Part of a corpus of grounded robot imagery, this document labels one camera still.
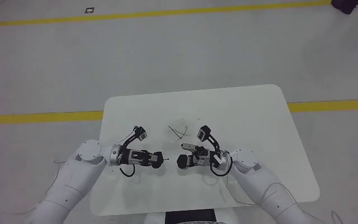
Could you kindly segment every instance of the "small wire piece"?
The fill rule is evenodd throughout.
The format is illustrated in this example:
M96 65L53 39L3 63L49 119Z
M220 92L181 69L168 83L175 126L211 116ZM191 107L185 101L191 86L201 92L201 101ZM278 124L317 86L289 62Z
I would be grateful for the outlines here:
M182 139L184 136L189 136L189 135L187 135L186 134L186 132L187 132L187 130L188 130L188 126L185 126L185 132L184 133L181 133L181 132L178 132L177 130L174 130L172 127L170 127L169 125L168 125L168 127L174 132L174 134L176 135L176 136L178 136L178 140L177 141L179 141L180 139Z

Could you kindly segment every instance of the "gray floor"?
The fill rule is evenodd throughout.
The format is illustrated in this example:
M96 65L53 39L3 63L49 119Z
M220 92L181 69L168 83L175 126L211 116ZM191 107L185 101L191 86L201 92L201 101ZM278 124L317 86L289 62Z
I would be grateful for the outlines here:
M266 1L9 0L0 20L216 7ZM0 27L0 114L102 110L111 96L274 83L287 102L358 99L358 13L332 7ZM358 220L357 111L297 113L294 122L321 190L306 211ZM101 122L0 125L0 212L44 195L57 166ZM95 217L87 196L66 223L136 223L145 215ZM243 223L273 221L238 208ZM0 223L24 216L0 213Z

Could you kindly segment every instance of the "yellow stripe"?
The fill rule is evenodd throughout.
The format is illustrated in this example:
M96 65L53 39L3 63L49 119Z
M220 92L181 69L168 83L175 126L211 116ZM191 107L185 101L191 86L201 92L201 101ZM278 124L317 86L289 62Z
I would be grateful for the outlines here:
M102 120L103 111L65 112L47 114L11 114L0 115L0 124L46 123L46 122L82 122Z
M335 110L358 110L358 100L290 102L287 105L291 113L335 111Z
M358 100L290 102L291 113L358 110ZM46 123L46 122L82 122L102 120L103 111L84 111L47 114L11 114L0 115L0 124Z
M174 15L188 15L188 14L215 13L215 12L237 12L237 11L248 11L248 10L270 10L270 9L279 9L279 8L312 7L312 6L325 6L330 4L330 2L331 0L319 0L319 1L309 1L309 2L259 4L259 5L251 5L251 6L226 6L226 7L214 7L214 8L192 8L187 10L167 10L167 11L154 11L154 12L135 12L135 13L126 13L126 14L75 16L75 17L67 17L67 18L39 18L35 20L0 21L0 26L55 24L61 22L118 20L123 18L141 18L141 17L174 16Z

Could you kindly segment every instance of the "black sticker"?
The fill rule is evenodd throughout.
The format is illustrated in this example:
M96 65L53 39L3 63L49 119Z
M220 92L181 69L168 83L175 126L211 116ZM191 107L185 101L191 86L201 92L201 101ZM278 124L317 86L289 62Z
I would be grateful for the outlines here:
M88 13L94 13L95 12L95 8L91 7L91 8L86 8L84 14L88 14Z

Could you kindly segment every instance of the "black cable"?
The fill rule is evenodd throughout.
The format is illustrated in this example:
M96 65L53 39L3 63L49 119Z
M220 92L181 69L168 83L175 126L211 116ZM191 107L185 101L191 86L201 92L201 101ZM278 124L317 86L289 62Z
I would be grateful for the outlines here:
M134 175L134 173L135 173L135 166L134 166L134 164L132 164L132 165L133 165L133 172L132 172L131 175L128 175L128 174L126 174L125 172L123 172L122 168L119 168L119 170L120 170L120 171L122 172L122 174L125 175L127 178L130 178L130 177L132 177L132 176Z
M230 162L230 166L229 166L229 169L228 171L225 172L225 174L218 174L218 173L215 173L215 171L213 170L213 163L210 164L210 170L213 174L215 174L215 176L226 176L229 174L230 170L231 170L231 167L233 166L233 158L230 156L230 159L231 159L231 162Z

